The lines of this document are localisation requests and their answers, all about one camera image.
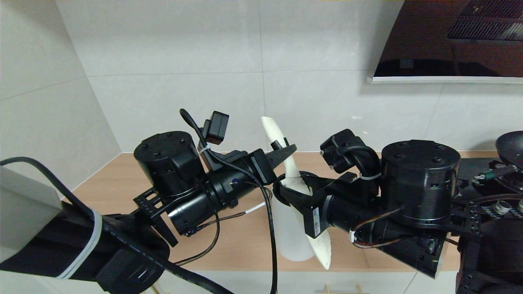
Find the stove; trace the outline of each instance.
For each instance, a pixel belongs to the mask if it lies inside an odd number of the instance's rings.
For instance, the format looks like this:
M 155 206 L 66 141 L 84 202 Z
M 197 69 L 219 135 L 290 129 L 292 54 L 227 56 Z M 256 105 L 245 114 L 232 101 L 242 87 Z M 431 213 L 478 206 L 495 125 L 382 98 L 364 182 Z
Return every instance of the stove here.
M 472 200 L 498 194 L 523 194 L 523 175 L 521 173 L 505 175 L 483 182 L 474 179 L 481 172 L 505 166 L 499 158 L 462 159 L 458 171 L 458 197 Z M 481 208 L 492 219 L 503 217 L 523 218 L 523 212 L 518 209 L 518 201 L 508 201 L 506 203 L 509 207 L 509 211 L 506 214 L 498 213 L 498 210 L 495 209 L 495 203 L 486 203 L 488 206 L 481 206 Z

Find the black bracket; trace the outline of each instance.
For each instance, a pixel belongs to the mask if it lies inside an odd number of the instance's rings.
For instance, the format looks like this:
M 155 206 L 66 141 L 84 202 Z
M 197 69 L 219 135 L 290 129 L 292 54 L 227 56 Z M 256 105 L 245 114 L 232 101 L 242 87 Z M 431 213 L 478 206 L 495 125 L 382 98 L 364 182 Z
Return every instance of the black bracket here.
M 136 213 L 138 217 L 141 217 L 144 221 L 152 225 L 171 247 L 176 246 L 178 240 L 176 240 L 176 237 L 162 219 L 162 214 L 171 208 L 173 204 L 176 204 L 176 202 L 172 201 L 171 203 L 164 204 L 161 197 L 155 194 L 154 188 L 138 195 L 133 201 L 139 207 L 139 209 L 133 213 Z M 156 207 L 158 203 L 162 203 L 160 208 Z

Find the white wire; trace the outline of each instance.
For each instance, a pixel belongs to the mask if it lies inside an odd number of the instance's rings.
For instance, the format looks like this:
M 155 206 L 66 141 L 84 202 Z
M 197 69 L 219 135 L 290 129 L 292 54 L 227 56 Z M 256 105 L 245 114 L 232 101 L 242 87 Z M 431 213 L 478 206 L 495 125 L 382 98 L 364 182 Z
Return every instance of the white wire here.
M 253 207 L 253 208 L 247 209 L 247 210 L 245 211 L 245 214 L 251 213 L 251 212 L 255 211 L 256 209 L 258 209 L 258 208 L 260 208 L 260 207 L 263 207 L 263 206 L 265 206 L 265 202 L 262 202 L 262 203 L 256 205 L 256 206 Z

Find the white tape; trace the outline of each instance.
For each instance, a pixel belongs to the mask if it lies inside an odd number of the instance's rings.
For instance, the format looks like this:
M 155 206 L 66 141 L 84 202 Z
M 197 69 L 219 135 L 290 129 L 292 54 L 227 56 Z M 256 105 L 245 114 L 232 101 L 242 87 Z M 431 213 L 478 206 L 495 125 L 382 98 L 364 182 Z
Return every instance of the white tape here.
M 349 231 L 349 238 L 350 238 L 350 242 L 351 243 L 354 243 L 356 241 L 356 236 L 355 235 L 356 235 L 355 231 L 353 231 L 353 230 Z
M 93 216 L 95 219 L 95 224 L 93 227 L 93 233 L 91 235 L 91 238 L 89 239 L 89 242 L 87 242 L 87 245 L 85 245 L 82 252 L 80 252 L 80 254 L 78 254 L 78 256 L 75 258 L 75 260 L 70 264 L 70 266 L 67 267 L 61 275 L 57 276 L 58 279 L 64 279 L 64 280 L 69 279 L 76 272 L 76 270 L 82 265 L 82 263 L 84 263 L 84 261 L 87 259 L 89 254 L 91 254 L 91 252 L 94 250 L 94 248 L 98 244 L 98 241 L 100 240 L 101 225 L 102 225 L 103 220 L 101 218 L 100 213 L 98 213 L 97 211 L 95 211 L 92 208 L 91 208 L 91 211 L 93 212 Z
M 371 177 L 364 177 L 364 176 L 360 175 L 360 179 L 363 179 L 363 180 L 372 180 L 372 179 L 379 178 L 379 177 L 381 177 L 381 173 L 378 173 L 377 175 L 373 175 Z

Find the black pan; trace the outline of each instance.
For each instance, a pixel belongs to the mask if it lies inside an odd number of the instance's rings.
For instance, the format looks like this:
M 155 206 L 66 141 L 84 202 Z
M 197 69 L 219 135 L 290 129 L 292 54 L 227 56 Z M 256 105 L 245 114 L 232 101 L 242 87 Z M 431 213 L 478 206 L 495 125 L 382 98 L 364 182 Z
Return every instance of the black pan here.
M 523 168 L 523 131 L 501 135 L 496 140 L 496 150 L 499 158 L 505 164 Z

